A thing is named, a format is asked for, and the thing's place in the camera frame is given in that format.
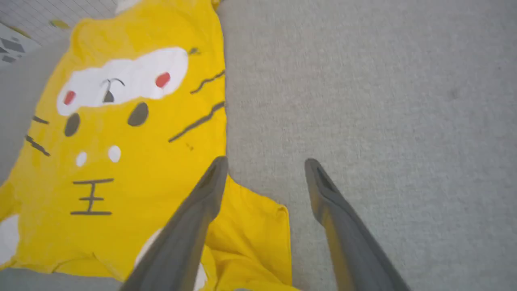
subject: red cheek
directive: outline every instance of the red cheek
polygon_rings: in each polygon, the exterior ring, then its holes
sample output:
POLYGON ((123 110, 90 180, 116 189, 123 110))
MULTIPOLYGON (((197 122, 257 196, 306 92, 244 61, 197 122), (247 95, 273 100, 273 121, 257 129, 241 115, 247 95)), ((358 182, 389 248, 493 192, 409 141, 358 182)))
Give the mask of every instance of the red cheek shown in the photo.
POLYGON ((167 85, 167 83, 169 82, 170 79, 171 79, 171 75, 169 75, 168 72, 165 72, 156 78, 156 81, 155 81, 156 86, 163 88, 163 87, 165 87, 165 85, 167 85))
POLYGON ((65 105, 68 105, 72 103, 73 99, 75 98, 75 92, 74 91, 68 91, 65 96, 65 100, 63 100, 63 103, 65 105))

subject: white dot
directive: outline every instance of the white dot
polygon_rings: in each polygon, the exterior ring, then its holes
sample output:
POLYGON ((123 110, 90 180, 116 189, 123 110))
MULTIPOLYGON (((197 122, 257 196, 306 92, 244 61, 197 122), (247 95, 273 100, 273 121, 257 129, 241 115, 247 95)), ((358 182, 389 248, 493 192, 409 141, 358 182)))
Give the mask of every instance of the white dot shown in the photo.
POLYGON ((108 156, 110 157, 110 160, 114 163, 118 162, 121 154, 122 152, 120 151, 120 148, 116 145, 111 146, 111 148, 108 150, 108 156))
POLYGON ((147 253, 147 251, 149 250, 149 248, 151 247, 151 245, 153 245, 153 242, 156 240, 156 238, 158 237, 158 235, 160 234, 161 232, 161 228, 158 229, 157 231, 155 231, 155 233, 150 236, 147 241, 144 243, 144 245, 142 246, 142 248, 140 249, 140 252, 138 253, 138 255, 136 256, 136 259, 134 260, 134 266, 136 267, 138 265, 138 263, 140 263, 140 261, 142 260, 142 258, 144 257, 145 253, 147 253))
POLYGON ((20 241, 18 216, 13 215, 0 223, 0 265, 11 260, 16 253, 20 241))
POLYGON ((84 165, 84 163, 86 162, 86 153, 85 152, 80 152, 77 157, 75 158, 75 164, 78 166, 78 167, 82 167, 84 165))

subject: gray carpet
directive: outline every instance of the gray carpet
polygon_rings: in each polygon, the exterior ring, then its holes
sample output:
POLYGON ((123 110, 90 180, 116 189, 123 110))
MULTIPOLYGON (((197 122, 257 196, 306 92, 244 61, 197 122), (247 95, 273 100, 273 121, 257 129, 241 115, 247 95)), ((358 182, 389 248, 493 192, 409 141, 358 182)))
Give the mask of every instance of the gray carpet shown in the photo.
MULTIPOLYGON (((230 172, 288 206, 295 286, 335 289, 303 174, 315 157, 413 290, 517 289, 517 2, 225 0, 218 12, 230 172)), ((0 284, 118 286, 22 270, 0 284)))

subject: black eye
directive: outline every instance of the black eye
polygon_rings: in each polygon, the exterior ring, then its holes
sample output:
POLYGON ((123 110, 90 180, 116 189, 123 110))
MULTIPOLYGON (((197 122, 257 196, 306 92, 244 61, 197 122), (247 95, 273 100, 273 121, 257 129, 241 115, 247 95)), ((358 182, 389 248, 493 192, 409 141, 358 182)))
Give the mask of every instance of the black eye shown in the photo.
POLYGON ((131 115, 128 118, 128 124, 131 126, 140 126, 144 124, 147 116, 149 115, 149 109, 147 108, 147 104, 145 102, 139 103, 131 115))
POLYGON ((74 113, 70 115, 65 125, 65 136, 73 136, 77 132, 80 122, 79 114, 74 113))

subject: yellow t-shirt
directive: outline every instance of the yellow t-shirt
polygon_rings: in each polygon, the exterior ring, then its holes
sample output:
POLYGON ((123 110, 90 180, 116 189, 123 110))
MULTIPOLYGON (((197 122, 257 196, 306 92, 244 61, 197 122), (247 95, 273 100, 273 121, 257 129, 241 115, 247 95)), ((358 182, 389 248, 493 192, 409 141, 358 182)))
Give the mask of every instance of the yellow t-shirt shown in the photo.
MULTIPOLYGON (((216 4, 144 0, 76 26, 0 189, 0 236, 15 243, 2 268, 130 274, 225 154, 216 4)), ((228 177, 196 288, 291 290, 291 280, 286 208, 228 177)))

